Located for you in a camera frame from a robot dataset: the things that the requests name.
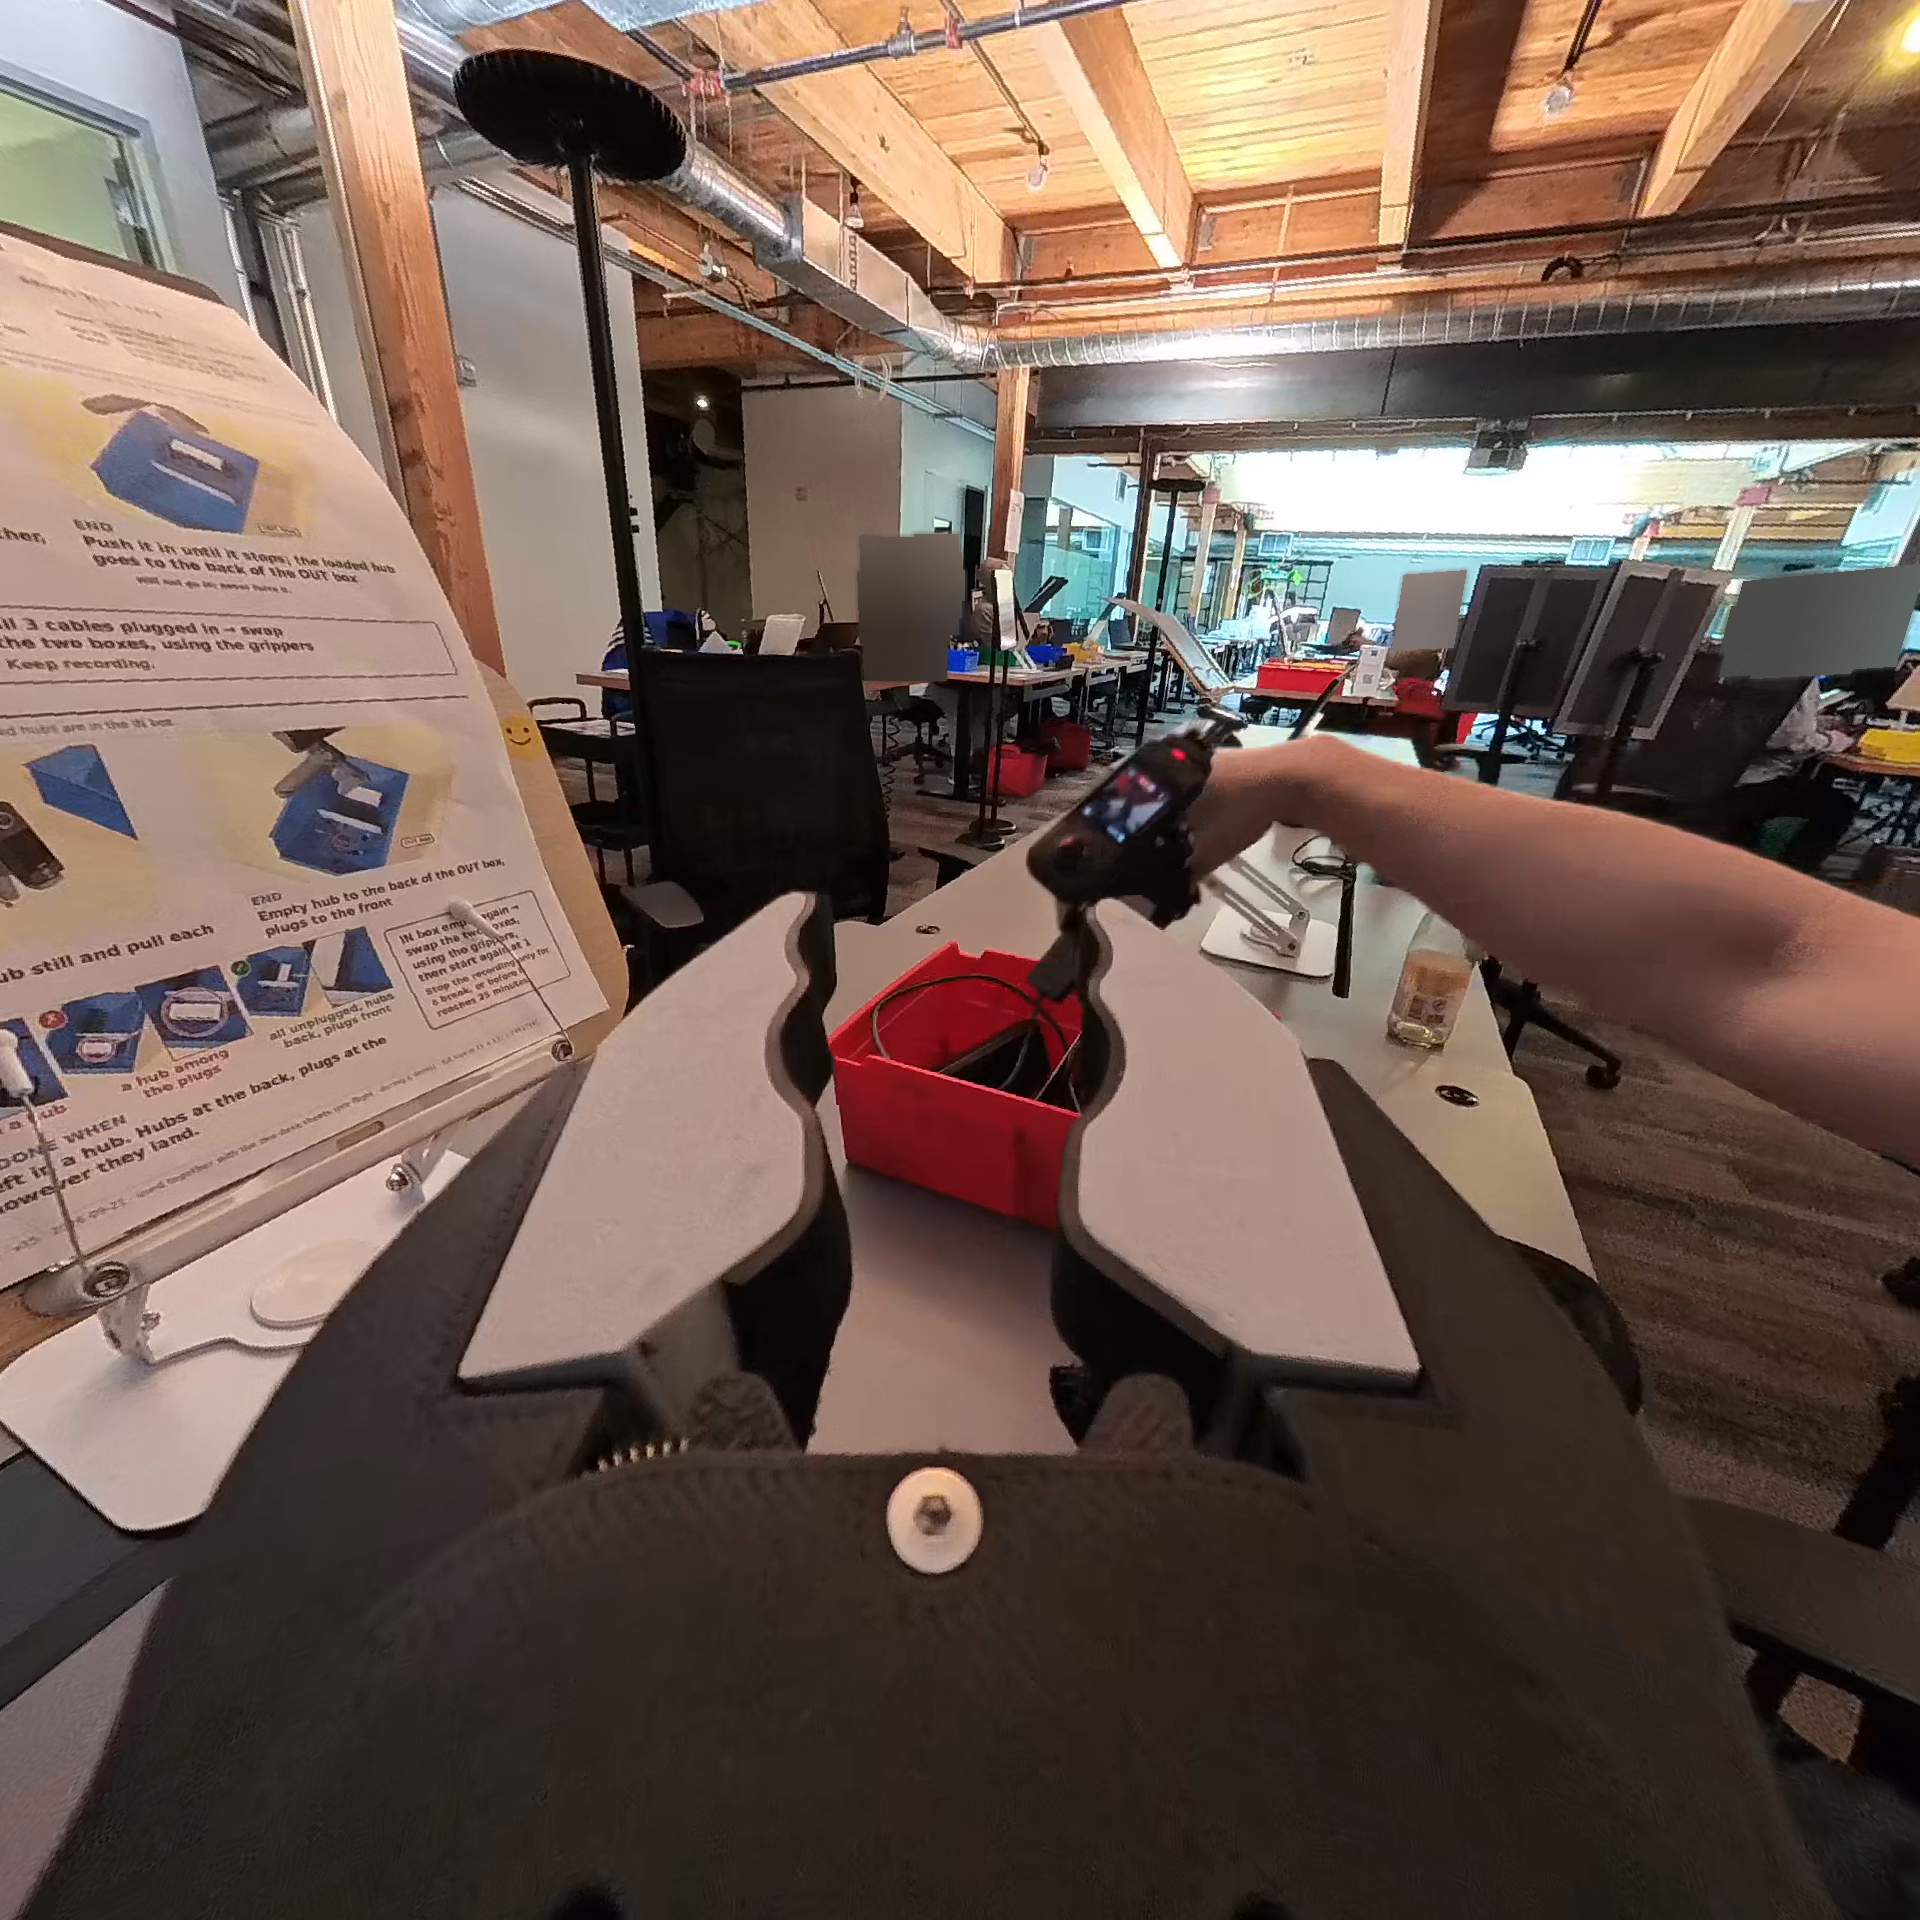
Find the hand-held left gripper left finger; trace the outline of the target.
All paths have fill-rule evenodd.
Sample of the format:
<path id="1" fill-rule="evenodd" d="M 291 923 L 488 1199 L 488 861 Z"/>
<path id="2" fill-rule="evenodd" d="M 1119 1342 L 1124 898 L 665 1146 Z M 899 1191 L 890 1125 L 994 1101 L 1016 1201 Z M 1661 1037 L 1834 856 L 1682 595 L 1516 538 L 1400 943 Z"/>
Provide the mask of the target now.
<path id="1" fill-rule="evenodd" d="M 853 1290 L 820 1118 L 833 990 L 833 911 L 789 895 L 623 1019 L 549 1131 L 461 1389 L 607 1389 L 668 1438 L 740 1374 L 813 1435 Z"/>

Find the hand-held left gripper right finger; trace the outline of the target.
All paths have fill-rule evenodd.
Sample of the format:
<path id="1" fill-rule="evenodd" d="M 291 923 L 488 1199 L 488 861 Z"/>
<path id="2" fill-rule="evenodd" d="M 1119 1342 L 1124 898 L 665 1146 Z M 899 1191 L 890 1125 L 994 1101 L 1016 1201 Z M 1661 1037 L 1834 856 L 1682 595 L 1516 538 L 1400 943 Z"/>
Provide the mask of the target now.
<path id="1" fill-rule="evenodd" d="M 1124 904 L 1089 909 L 1069 944 L 1089 1090 L 1049 1303 L 1075 1430 L 1129 1377 L 1171 1381 L 1225 1455 L 1285 1451 L 1288 1391 L 1418 1395 L 1425 1365 L 1300 1043 Z"/>

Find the red storage bin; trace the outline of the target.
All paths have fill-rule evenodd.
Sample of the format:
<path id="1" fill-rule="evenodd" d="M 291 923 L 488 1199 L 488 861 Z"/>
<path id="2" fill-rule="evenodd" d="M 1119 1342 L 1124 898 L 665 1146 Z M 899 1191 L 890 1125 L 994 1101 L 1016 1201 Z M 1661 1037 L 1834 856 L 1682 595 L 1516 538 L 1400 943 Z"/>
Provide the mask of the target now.
<path id="1" fill-rule="evenodd" d="M 1079 1114 L 938 1074 L 1004 1027 L 1041 1019 L 1079 1038 L 1084 1093 L 1081 1003 L 1043 1002 L 1027 984 L 1034 965 L 1010 952 L 947 944 L 837 1025 L 833 1089 L 850 1166 L 1032 1229 L 1056 1226 Z"/>

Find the person's right forearm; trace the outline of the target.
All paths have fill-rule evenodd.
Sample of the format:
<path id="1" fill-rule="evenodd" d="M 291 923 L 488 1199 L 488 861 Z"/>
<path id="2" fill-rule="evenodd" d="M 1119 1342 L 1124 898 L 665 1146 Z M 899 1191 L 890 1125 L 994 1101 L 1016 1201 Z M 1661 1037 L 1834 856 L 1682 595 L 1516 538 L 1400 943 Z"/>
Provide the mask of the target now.
<path id="1" fill-rule="evenodd" d="M 1490 953 L 1908 1169 L 1916 918 L 1674 827 L 1387 769 L 1335 832 Z"/>

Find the person's right hand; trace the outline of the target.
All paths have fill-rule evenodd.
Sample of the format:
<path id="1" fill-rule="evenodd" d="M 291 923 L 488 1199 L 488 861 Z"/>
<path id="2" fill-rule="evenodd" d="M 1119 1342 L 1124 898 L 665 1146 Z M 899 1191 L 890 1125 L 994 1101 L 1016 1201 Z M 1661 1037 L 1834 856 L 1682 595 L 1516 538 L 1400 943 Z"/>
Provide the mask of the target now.
<path id="1" fill-rule="evenodd" d="M 1324 837 L 1363 866 L 1383 866 L 1392 831 L 1418 817 L 1428 773 L 1338 739 L 1224 751 L 1187 813 L 1187 872 L 1209 881 L 1275 827 Z"/>

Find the black pole stand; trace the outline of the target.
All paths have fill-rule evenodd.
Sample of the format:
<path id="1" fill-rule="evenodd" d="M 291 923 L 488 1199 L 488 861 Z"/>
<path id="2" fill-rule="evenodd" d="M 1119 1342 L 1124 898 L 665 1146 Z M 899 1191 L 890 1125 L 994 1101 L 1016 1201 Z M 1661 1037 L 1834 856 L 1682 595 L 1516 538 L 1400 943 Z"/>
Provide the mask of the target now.
<path id="1" fill-rule="evenodd" d="M 969 639 L 977 646 L 977 672 L 985 678 L 985 715 L 980 723 L 977 817 L 963 832 L 963 846 L 994 853 L 1012 837 L 1001 819 L 1001 710 L 1010 681 L 1010 651 L 1005 616 L 1016 603 L 1012 573 L 1005 566 L 983 566 L 977 577 L 969 614 Z"/>

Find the tilted display board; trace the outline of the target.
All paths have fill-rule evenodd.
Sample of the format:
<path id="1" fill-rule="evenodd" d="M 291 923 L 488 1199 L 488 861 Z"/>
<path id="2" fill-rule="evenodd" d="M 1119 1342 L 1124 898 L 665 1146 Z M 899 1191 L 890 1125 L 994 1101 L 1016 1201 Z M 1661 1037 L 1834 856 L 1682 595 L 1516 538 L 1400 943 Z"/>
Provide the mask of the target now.
<path id="1" fill-rule="evenodd" d="M 1209 646 L 1179 616 L 1161 614 L 1119 595 L 1109 602 L 1109 609 L 1144 622 L 1155 633 L 1159 650 L 1175 664 L 1197 699 L 1216 704 L 1233 695 L 1257 690 L 1253 680 L 1237 680 L 1228 672 Z"/>

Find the white laptop stand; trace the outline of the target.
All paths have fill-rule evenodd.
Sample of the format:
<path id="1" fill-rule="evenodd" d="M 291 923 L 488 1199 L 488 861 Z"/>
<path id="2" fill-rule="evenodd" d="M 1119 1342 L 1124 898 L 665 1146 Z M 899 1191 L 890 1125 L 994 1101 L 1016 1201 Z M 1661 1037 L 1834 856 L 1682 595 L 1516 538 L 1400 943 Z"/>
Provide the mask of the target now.
<path id="1" fill-rule="evenodd" d="M 1324 921 L 1267 866 L 1237 856 L 1201 881 L 1216 912 L 1201 953 L 1225 965 L 1335 984 L 1348 965 L 1341 920 Z"/>

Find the clear drink bottle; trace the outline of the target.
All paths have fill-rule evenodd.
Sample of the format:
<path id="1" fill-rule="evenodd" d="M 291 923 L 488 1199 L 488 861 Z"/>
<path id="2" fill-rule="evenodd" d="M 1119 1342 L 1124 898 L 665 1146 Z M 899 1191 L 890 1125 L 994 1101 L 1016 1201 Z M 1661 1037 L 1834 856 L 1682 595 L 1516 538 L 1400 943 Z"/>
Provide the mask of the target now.
<path id="1" fill-rule="evenodd" d="M 1483 947 L 1444 914 L 1426 911 L 1409 941 L 1386 1015 L 1387 1041 L 1409 1049 L 1444 1049 L 1479 978 Z"/>

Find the instruction sheet on stand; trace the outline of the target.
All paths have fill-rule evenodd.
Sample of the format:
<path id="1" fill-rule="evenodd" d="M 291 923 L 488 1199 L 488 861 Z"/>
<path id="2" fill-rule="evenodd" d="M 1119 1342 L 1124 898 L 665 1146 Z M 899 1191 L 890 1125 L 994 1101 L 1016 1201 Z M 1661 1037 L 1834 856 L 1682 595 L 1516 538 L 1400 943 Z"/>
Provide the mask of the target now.
<path id="1" fill-rule="evenodd" d="M 99 273 L 119 273 L 132 281 L 163 286 L 175 291 L 178 301 L 197 298 L 213 307 L 215 314 L 228 321 L 240 321 L 239 311 L 219 301 L 219 295 L 189 277 L 143 267 L 132 262 L 115 259 L 92 247 L 74 245 L 59 235 L 34 232 L 21 225 L 2 223 L 4 240 L 21 247 L 40 250 L 42 255 L 77 262 Z M 491 665 L 480 664 L 479 678 L 491 699 L 497 720 L 504 714 L 528 714 L 525 703 L 516 689 Z M 571 822 L 568 794 L 553 773 L 547 758 L 519 758 L 507 753 L 512 778 L 519 789 L 519 806 L 540 850 L 549 882 L 553 886 L 560 911 L 568 918 L 575 941 L 583 952 L 594 984 L 608 1002 L 608 1014 L 593 1015 L 570 1030 L 579 1053 L 593 1053 L 611 1031 L 615 1019 L 625 1014 L 628 992 L 627 953 L 612 928 L 611 912 L 602 897 L 602 882 L 593 869 L 585 843 Z M 506 1110 L 519 1095 L 530 1093 L 543 1071 L 555 1063 L 547 1049 L 535 1046 L 535 1080 L 512 1080 L 507 1066 L 474 1073 L 455 1086 L 402 1102 L 383 1117 L 359 1121 L 345 1131 L 301 1147 L 288 1160 L 250 1176 L 245 1183 L 223 1190 L 211 1199 L 175 1215 L 154 1226 L 152 1232 L 160 1237 L 160 1253 L 171 1255 L 185 1251 L 188 1261 L 213 1253 L 240 1232 L 266 1229 L 292 1213 L 311 1199 L 348 1183 L 353 1176 L 401 1161 L 405 1153 L 417 1146 L 450 1146 L 453 1134 L 490 1117 L 506 1118 Z M 188 1241 L 197 1232 L 215 1234 L 205 1247 Z M 84 1314 L 96 1313 L 99 1303 L 81 1298 L 74 1307 L 36 1306 L 43 1293 L 43 1279 L 4 1287 L 2 1297 L 2 1368 L 7 1369 L 23 1353 L 31 1353 L 47 1339 L 74 1329 Z"/>

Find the black music stand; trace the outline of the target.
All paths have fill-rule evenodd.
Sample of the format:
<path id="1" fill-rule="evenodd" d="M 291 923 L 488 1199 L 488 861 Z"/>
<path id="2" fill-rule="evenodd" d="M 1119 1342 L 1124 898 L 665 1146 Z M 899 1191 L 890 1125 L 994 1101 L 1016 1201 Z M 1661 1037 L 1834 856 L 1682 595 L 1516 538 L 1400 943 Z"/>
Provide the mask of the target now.
<path id="1" fill-rule="evenodd" d="M 1601 617 L 1617 566 L 1483 567 L 1447 657 L 1443 711 L 1496 719 L 1487 746 L 1439 751 L 1469 765 L 1479 785 L 1500 785 L 1519 723 L 1552 723 L 1568 697 Z"/>
<path id="2" fill-rule="evenodd" d="M 1565 800 L 1615 795 L 1627 751 L 1657 737 L 1731 583 L 1709 567 L 1617 566 L 1552 710 L 1560 737 L 1601 746 L 1596 767 L 1563 782 Z"/>

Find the white stand base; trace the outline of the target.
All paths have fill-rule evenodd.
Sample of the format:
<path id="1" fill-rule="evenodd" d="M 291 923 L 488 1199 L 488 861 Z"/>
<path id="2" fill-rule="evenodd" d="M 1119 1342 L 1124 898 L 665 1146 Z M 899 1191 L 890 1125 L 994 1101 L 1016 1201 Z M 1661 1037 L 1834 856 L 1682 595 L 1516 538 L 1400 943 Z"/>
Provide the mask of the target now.
<path id="1" fill-rule="evenodd" d="M 2 1427 L 111 1526 L 197 1521 L 305 1346 L 469 1154 L 369 1169 L 159 1281 L 136 1346 L 96 1313 L 11 1361 Z"/>

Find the wooden support column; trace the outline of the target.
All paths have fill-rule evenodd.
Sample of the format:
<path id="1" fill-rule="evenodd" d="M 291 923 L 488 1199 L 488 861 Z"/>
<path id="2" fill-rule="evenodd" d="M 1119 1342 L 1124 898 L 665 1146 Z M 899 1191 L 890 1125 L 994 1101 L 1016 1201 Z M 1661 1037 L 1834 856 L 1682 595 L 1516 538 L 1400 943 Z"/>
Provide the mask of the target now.
<path id="1" fill-rule="evenodd" d="M 288 8 L 383 457 L 480 665 L 506 674 L 441 255 L 389 2 Z"/>

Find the black floor lamp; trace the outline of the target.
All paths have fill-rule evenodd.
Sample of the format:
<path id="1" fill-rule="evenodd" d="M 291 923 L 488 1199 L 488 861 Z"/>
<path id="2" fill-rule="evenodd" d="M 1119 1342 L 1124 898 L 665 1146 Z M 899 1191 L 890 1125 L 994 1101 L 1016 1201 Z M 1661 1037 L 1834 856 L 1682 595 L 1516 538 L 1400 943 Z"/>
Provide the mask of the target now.
<path id="1" fill-rule="evenodd" d="M 455 105 L 474 133 L 507 158 L 565 177 L 593 381 L 593 409 L 608 498 L 615 599 L 628 661 L 634 785 L 647 825 L 649 905 L 689 923 L 691 905 L 668 886 L 658 769 L 649 707 L 641 689 L 643 603 L 634 545 L 634 489 L 618 399 L 618 367 L 608 311 L 608 264 L 597 210 L 600 177 L 651 181 L 687 155 L 675 117 L 637 83 L 576 55 L 525 49 L 469 55 L 455 71 Z"/>

